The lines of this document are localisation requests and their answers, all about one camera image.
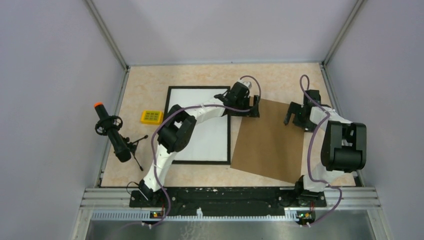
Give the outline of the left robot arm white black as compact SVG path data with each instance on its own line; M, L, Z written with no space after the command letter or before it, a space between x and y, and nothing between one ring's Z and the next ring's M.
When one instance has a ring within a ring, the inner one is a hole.
M139 182L141 200L149 207L160 202L158 190L177 153L187 147L197 125L225 116L258 118L261 94L250 96L252 83L239 79L224 93L219 93L192 106L175 104L153 133L157 146L152 146L153 160L145 177Z

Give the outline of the brown frame backing board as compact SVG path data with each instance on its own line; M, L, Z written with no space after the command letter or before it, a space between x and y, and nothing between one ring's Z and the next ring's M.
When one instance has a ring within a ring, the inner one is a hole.
M262 99L259 117L244 117L231 168L294 184L301 176L304 131L284 124L287 103Z

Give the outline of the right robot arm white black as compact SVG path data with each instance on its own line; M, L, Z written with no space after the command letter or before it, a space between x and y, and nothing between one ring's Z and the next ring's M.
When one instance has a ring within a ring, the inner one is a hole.
M303 103L291 102L284 118L305 132L324 131L320 163L307 163L306 175L295 183L293 200L299 206L322 200L323 191L338 177L361 170L366 164L367 127L341 117L333 108L321 103L318 90L305 90Z

